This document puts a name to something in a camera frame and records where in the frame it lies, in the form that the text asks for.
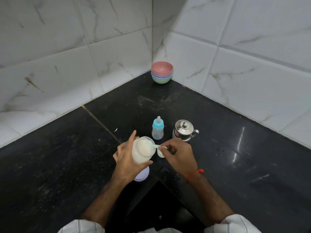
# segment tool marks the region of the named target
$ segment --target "red thread bracelet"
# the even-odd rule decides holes
[[[195,171],[194,173],[189,174],[186,179],[190,180],[197,173],[204,173],[204,170],[203,169],[199,169],[198,171]]]

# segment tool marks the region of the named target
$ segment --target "green bowl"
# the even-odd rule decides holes
[[[151,77],[152,77],[152,79],[156,82],[156,83],[158,83],[158,84],[165,84],[165,83],[167,83],[169,80],[171,80],[171,78],[172,78],[172,76],[170,76],[169,78],[156,78],[156,77],[154,77],[154,76],[152,76],[151,75]]]

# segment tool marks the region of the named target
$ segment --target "pink bowl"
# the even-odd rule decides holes
[[[151,65],[151,70],[159,74],[167,74],[173,71],[173,66],[169,62],[158,61]]]
[[[172,70],[171,72],[169,72],[169,73],[166,73],[166,74],[159,74],[159,73],[157,73],[157,72],[155,72],[155,71],[153,71],[153,70],[151,70],[151,72],[152,72],[153,74],[157,75],[157,76],[165,77],[165,76],[171,75],[171,74],[173,73],[173,70]]]

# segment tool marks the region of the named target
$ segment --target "bowl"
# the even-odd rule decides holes
[[[154,75],[157,75],[157,76],[161,76],[161,77],[166,77],[166,76],[169,76],[173,73],[173,70],[171,72],[168,72],[166,74],[161,74],[161,73],[158,73],[158,72],[155,72],[153,70],[151,70],[151,72],[154,74]]]
[[[155,73],[166,74],[173,71],[173,66],[169,62],[158,61],[151,65],[151,70]]]
[[[155,78],[164,79],[164,78],[169,78],[169,77],[171,77],[173,74],[170,74],[170,75],[168,75],[168,76],[162,77],[162,76],[155,75],[154,73],[151,72],[151,75],[154,76]]]
[[[172,78],[172,76],[170,76],[169,78],[156,78],[153,75],[151,75],[151,77],[158,84],[165,84]]]

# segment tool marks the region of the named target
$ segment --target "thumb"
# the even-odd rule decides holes
[[[153,164],[153,161],[148,160],[147,162],[141,163],[141,164],[139,165],[140,170],[144,170],[144,169],[145,169],[146,167],[148,167],[150,164]]]
[[[163,146],[159,146],[158,149],[161,151],[161,153],[163,154],[163,156],[168,160],[172,160],[174,158],[174,156],[167,150],[165,149]]]

